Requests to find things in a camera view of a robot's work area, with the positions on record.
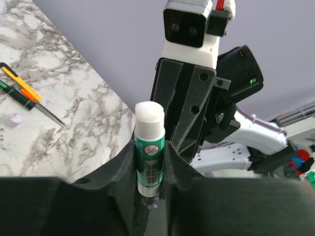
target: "barcode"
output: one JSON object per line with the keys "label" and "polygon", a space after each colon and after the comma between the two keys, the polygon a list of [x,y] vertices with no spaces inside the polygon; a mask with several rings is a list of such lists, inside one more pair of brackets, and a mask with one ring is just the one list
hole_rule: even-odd
{"label": "barcode", "polygon": [[158,162],[145,162],[146,184],[158,184]]}

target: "screwdriver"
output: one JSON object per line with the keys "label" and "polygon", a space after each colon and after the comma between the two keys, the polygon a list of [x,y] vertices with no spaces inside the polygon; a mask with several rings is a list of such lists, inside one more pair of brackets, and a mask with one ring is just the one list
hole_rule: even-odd
{"label": "screwdriver", "polygon": [[47,110],[44,106],[42,106],[38,102],[32,101],[32,99],[26,97],[23,95],[23,90],[20,92],[16,88],[7,85],[3,81],[0,80],[0,89],[6,92],[8,95],[10,95],[14,100],[16,100],[18,103],[20,103],[22,106],[24,106],[29,111],[33,109],[33,107],[37,107],[42,113],[47,115],[49,118],[51,118],[53,121],[55,121],[57,124],[59,124],[61,127],[64,127],[64,123],[56,117],[53,113],[51,113],[49,110]]}
{"label": "screwdriver", "polygon": [[4,62],[0,62],[0,68],[3,70],[12,80],[14,80],[21,88],[25,89],[32,97],[34,97],[36,102],[41,101],[41,97],[27,84],[24,80],[18,76],[10,66]]}

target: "green object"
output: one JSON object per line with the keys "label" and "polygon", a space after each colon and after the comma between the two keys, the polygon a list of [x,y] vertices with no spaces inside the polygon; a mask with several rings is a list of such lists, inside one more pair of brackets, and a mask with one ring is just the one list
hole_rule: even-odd
{"label": "green object", "polygon": [[305,179],[310,182],[311,186],[313,187],[313,189],[315,190],[315,173],[314,172],[309,172],[307,174],[307,176],[305,177]]}
{"label": "green object", "polygon": [[23,94],[21,94],[18,90],[15,88],[8,86],[5,82],[0,80],[0,89],[6,92],[8,95],[10,95],[15,101],[20,103],[22,106],[26,107],[28,110],[31,110],[36,103],[29,100],[27,97],[25,97]]}
{"label": "green object", "polygon": [[164,136],[147,142],[135,137],[138,182],[146,187],[157,187],[162,181]]}

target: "marble table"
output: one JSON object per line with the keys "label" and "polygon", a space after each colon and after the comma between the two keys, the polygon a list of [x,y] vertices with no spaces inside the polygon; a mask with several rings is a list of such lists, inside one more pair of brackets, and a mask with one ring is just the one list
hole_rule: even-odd
{"label": "marble table", "polygon": [[[36,108],[28,111],[0,91],[0,176],[75,181],[126,145],[133,113],[33,2],[2,0],[0,7],[0,61],[65,123],[59,126]],[[0,79],[14,84],[2,71]],[[4,121],[13,113],[23,120],[10,128]]]}

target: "blue object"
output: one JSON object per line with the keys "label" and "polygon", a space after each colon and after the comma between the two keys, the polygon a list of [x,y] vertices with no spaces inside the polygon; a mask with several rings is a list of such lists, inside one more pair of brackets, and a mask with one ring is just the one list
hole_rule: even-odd
{"label": "blue object", "polygon": [[295,169],[299,169],[300,166],[303,164],[303,160],[298,156],[293,157],[291,161],[295,163]]}

